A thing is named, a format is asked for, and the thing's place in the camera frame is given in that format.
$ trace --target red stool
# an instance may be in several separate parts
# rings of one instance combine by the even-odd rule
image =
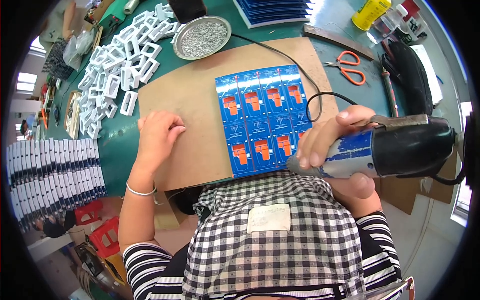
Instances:
[[[91,242],[98,249],[96,252],[97,255],[102,258],[107,258],[109,256],[116,254],[118,251],[120,251],[120,245],[118,240],[114,242],[108,233],[112,229],[115,231],[115,234],[118,236],[119,217],[117,216],[113,217],[110,220],[105,221],[105,223],[103,223],[99,228],[95,229],[92,232],[92,234],[88,236]],[[110,245],[108,246],[105,246],[105,244],[102,241],[102,238],[104,235],[107,237],[108,241],[110,242]]]
[[[87,225],[97,220],[101,220],[98,216],[98,212],[103,208],[103,204],[100,200],[95,200],[85,206],[77,206],[75,209],[75,218],[77,219],[76,225]],[[89,218],[86,221],[82,221],[84,216],[88,215]]]

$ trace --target round metal dish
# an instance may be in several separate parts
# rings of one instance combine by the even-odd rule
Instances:
[[[213,49],[210,53],[204,54],[202,56],[195,56],[195,57],[185,56],[182,53],[182,48],[181,48],[181,42],[182,42],[183,36],[191,28],[197,26],[200,23],[206,23],[206,22],[219,23],[219,24],[222,24],[223,26],[225,26],[225,28],[227,29],[227,37],[225,38],[223,43],[221,43],[217,48]],[[175,37],[175,41],[173,41],[173,51],[181,59],[184,59],[184,60],[199,60],[199,59],[202,59],[204,57],[210,56],[210,55],[216,53],[217,51],[219,51],[221,48],[223,48],[223,46],[225,46],[225,44],[230,39],[231,35],[232,35],[232,27],[230,26],[230,23],[228,23],[228,21],[225,20],[224,18],[217,17],[217,16],[200,17],[198,19],[195,19],[193,21],[188,22],[182,29],[180,29],[180,31],[178,31],[177,36]]]

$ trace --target silver bracelet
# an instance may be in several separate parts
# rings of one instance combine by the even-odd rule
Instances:
[[[153,184],[153,191],[148,192],[148,193],[136,192],[136,191],[134,191],[134,190],[132,190],[132,189],[130,188],[130,186],[128,185],[128,180],[127,180],[126,183],[127,183],[127,189],[128,189],[129,191],[131,191],[132,193],[134,193],[135,195],[139,195],[139,196],[150,196],[150,195],[156,193],[155,183]]]

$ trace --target brown cardboard sheet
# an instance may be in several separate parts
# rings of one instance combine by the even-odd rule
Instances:
[[[454,150],[438,174],[448,179],[455,178],[456,159],[457,153]],[[375,179],[375,190],[380,199],[411,215],[417,194],[450,204],[454,186],[444,185],[426,177],[402,179],[386,177]]]
[[[320,60],[307,37],[265,42],[295,59],[315,80],[321,91],[331,91]],[[187,131],[175,142],[172,154],[158,170],[156,186],[161,191],[199,185],[232,176],[228,149],[215,89],[215,78],[259,68],[293,64],[288,58],[258,45],[246,45],[191,62],[145,85],[139,90],[140,116],[152,110],[168,110],[181,116]],[[307,98],[315,88],[302,74]],[[318,100],[310,111],[318,114]],[[333,96],[323,96],[319,121],[338,113]]]

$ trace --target scissors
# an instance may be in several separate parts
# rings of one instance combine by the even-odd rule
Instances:
[[[357,59],[357,61],[341,60],[342,56],[344,56],[345,54],[351,54],[353,57]],[[341,64],[358,66],[360,64],[360,58],[358,57],[358,55],[356,55],[352,51],[345,50],[342,53],[340,53],[340,55],[336,58],[336,62],[326,62],[325,65],[328,67],[338,67],[342,72],[342,74],[348,79],[348,81],[350,81],[353,84],[362,85],[365,83],[365,74],[363,74],[363,72],[354,70],[354,69],[344,68],[341,66]],[[362,81],[360,82],[354,81],[347,73],[359,74],[360,76],[362,76]]]

